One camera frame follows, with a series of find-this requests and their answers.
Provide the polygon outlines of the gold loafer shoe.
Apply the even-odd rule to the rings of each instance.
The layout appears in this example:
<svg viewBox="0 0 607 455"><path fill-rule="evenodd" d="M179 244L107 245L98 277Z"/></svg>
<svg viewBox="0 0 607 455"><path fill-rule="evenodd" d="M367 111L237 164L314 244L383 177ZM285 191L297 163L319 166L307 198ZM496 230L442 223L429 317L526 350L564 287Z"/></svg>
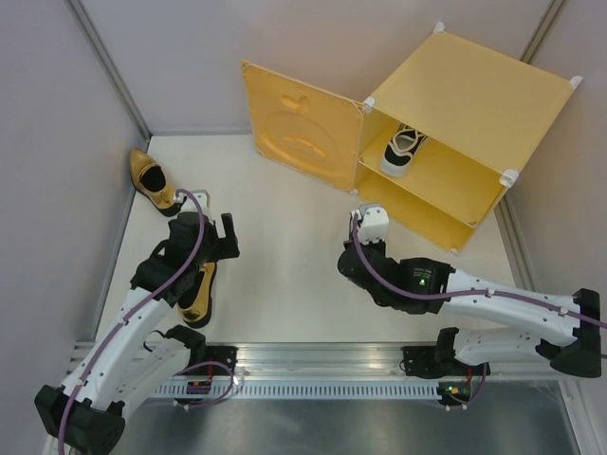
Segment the gold loafer shoe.
<svg viewBox="0 0 607 455"><path fill-rule="evenodd" d="M216 263L203 264L194 279L193 286L176 304L182 320L191 328L203 328L211 320L216 271Z"/></svg>
<svg viewBox="0 0 607 455"><path fill-rule="evenodd" d="M128 156L129 171L135 189L143 194L163 216L176 216L181 204L175 200L175 188L162 167L141 149Z"/></svg>

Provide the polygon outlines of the white black sneaker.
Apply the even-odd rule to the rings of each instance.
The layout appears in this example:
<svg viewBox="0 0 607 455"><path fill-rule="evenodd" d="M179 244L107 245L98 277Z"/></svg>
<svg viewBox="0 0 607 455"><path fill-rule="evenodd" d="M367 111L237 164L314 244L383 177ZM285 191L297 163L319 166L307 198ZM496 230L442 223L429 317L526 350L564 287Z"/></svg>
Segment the white black sneaker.
<svg viewBox="0 0 607 455"><path fill-rule="evenodd" d="M424 133L401 123L379 161L380 170L391 177L403 177L412 166L415 154L427 139L428 136Z"/></svg>

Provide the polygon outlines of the yellow cabinet door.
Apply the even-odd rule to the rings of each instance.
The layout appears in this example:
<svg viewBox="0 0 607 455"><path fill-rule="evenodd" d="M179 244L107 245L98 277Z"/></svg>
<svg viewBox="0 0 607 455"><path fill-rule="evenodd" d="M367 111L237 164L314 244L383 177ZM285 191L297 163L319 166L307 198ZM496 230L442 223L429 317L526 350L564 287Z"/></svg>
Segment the yellow cabinet door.
<svg viewBox="0 0 607 455"><path fill-rule="evenodd" d="M341 191L354 188L362 104L248 61L241 62L260 155Z"/></svg>

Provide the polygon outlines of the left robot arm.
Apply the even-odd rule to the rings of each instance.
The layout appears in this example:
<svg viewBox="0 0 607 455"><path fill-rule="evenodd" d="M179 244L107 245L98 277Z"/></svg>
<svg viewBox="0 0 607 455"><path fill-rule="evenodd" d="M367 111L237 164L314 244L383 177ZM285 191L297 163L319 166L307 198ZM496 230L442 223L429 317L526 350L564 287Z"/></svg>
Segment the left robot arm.
<svg viewBox="0 0 607 455"><path fill-rule="evenodd" d="M233 219L214 221L182 212L131 280L113 325L61 385L44 385L34 404L55 454L108 454L127 420L174 375L204 375L201 395L223 373L236 382L234 363L211 355L200 333L212 315L212 285L221 260L239 256Z"/></svg>

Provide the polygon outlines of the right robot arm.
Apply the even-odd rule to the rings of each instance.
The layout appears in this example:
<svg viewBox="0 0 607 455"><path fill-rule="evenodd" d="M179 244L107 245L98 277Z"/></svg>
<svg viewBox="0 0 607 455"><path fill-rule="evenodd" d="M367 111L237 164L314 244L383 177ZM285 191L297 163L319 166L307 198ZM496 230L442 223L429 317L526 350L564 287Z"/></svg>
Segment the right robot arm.
<svg viewBox="0 0 607 455"><path fill-rule="evenodd" d="M533 293L488 282L429 258L395 261L385 244L344 244L338 271L374 303L409 315L454 314L497 323L482 331L445 328L432 354L435 368L543 359L581 378L602 373L600 299L581 288L569 296Z"/></svg>

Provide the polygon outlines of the yellow plastic shoe cabinet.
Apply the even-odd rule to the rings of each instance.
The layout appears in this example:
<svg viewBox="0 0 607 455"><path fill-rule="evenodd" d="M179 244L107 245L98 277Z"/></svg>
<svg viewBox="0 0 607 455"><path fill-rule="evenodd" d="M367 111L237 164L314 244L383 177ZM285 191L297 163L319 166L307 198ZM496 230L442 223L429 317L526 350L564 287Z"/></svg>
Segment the yellow plastic shoe cabinet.
<svg viewBox="0 0 607 455"><path fill-rule="evenodd" d="M363 103L354 187L460 252L516 183L580 84L449 33L431 35ZM428 136L400 178L379 168L398 126Z"/></svg>

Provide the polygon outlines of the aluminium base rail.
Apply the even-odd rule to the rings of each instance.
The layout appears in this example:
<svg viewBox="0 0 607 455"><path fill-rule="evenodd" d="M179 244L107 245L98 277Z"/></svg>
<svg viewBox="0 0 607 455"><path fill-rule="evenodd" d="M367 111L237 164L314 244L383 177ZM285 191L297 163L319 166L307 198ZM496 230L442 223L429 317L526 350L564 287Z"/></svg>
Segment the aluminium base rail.
<svg viewBox="0 0 607 455"><path fill-rule="evenodd" d="M236 347L234 371L239 380L414 381L407 376L398 343L228 343ZM76 342L64 374L88 355L93 342ZM579 380L552 370L547 363L490 362L488 381L537 382Z"/></svg>

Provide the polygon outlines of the left aluminium corner post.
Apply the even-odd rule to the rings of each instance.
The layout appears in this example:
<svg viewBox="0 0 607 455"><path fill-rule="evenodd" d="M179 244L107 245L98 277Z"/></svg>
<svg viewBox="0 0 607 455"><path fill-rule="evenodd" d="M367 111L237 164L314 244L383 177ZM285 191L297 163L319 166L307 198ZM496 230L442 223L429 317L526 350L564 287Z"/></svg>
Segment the left aluminium corner post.
<svg viewBox="0 0 607 455"><path fill-rule="evenodd" d="M78 27L83 33L85 40L88 42L97 61L101 65L108 81L113 86L118 98L130 119L134 122L139 134L143 137L146 143L151 141L153 136L146 120L141 114L131 91L127 87L120 71L110 55L110 52L105 45L101 34L95 26L89 12L87 11L83 1L81 0L65 0L65 5L74 17Z"/></svg>

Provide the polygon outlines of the aluminium corner post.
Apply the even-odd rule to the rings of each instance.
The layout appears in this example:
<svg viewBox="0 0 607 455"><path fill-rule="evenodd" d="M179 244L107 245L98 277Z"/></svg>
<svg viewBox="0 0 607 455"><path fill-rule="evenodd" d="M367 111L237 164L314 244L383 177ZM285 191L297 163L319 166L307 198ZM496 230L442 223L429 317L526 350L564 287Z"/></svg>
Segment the aluminium corner post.
<svg viewBox="0 0 607 455"><path fill-rule="evenodd" d="M139 134L143 137L146 143L151 141L153 136L146 120L141 114L131 91L127 87L120 71L110 55L110 52L105 45L101 34L95 26L89 12L87 11L83 1L81 0L65 0L65 5L74 17L78 27L83 33L85 40L88 42L97 61L101 65L108 81L113 86L118 98L130 119L134 122Z"/></svg>
<svg viewBox="0 0 607 455"><path fill-rule="evenodd" d="M519 60L532 64L549 36L552 28L558 23L569 0L550 0L540 21L532 32Z"/></svg>

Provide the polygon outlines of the right aluminium corner post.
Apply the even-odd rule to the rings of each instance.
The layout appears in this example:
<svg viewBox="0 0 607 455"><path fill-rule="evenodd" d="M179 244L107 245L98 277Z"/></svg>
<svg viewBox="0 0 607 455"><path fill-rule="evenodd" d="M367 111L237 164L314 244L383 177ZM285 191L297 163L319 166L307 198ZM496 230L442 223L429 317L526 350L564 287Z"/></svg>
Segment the right aluminium corner post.
<svg viewBox="0 0 607 455"><path fill-rule="evenodd" d="M532 32L519 60L532 64L549 36L552 28L558 23L569 0L550 0L540 21Z"/></svg>

